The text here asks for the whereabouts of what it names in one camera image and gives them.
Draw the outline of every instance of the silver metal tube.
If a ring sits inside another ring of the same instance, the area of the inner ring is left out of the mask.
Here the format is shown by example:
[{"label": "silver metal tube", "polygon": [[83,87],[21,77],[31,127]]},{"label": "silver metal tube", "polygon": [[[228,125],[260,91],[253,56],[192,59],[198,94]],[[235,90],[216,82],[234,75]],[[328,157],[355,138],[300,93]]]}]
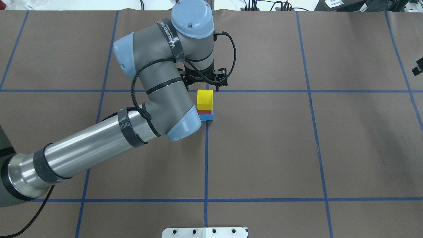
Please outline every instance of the silver metal tube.
[{"label": "silver metal tube", "polygon": [[9,180],[13,187],[27,197],[39,197],[51,186],[38,176],[34,169],[33,157],[34,153],[17,154],[8,166]]},{"label": "silver metal tube", "polygon": [[[146,120],[138,112],[130,111],[129,119],[134,131],[145,142],[155,138]],[[45,157],[57,175],[72,177],[132,148],[121,132],[117,116],[114,116],[49,145]]]}]

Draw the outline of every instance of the stacked blocks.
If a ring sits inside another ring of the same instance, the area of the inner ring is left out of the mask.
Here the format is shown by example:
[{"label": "stacked blocks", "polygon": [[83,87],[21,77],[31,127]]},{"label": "stacked blocks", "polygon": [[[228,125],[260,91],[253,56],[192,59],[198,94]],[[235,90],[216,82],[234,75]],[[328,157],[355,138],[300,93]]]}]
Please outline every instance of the stacked blocks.
[{"label": "stacked blocks", "polygon": [[213,121],[213,90],[197,90],[197,112],[201,121]]}]

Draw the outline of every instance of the black device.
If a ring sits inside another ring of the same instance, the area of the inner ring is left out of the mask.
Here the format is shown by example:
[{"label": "black device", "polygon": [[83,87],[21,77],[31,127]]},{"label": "black device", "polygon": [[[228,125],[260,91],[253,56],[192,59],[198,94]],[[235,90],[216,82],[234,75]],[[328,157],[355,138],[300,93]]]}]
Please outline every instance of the black device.
[{"label": "black device", "polygon": [[417,62],[417,67],[411,70],[415,76],[423,72],[423,58],[419,59],[416,62]]}]

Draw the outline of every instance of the yellow block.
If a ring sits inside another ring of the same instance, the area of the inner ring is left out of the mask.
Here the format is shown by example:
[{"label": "yellow block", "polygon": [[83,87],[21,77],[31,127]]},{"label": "yellow block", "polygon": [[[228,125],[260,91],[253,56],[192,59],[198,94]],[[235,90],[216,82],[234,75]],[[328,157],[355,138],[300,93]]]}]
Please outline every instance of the yellow block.
[{"label": "yellow block", "polygon": [[213,110],[213,90],[209,90],[209,89],[197,90],[197,110],[201,110],[201,111]]}]

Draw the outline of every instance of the brown table surface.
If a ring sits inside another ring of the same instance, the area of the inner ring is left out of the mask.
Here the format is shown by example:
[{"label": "brown table surface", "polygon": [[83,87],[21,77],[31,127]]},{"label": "brown table surface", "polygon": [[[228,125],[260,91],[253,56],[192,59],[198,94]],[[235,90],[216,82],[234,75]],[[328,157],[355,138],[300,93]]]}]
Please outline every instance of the brown table surface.
[{"label": "brown table surface", "polygon": [[[15,149],[31,153],[131,106],[111,42],[169,15],[0,11],[0,123]],[[248,227],[251,238],[420,237],[423,76],[411,69],[423,14],[219,10],[214,20],[238,53],[214,121],[56,186],[21,237],[204,226]],[[216,69],[232,58],[219,37]],[[0,208],[0,235],[23,228],[42,200]]]}]

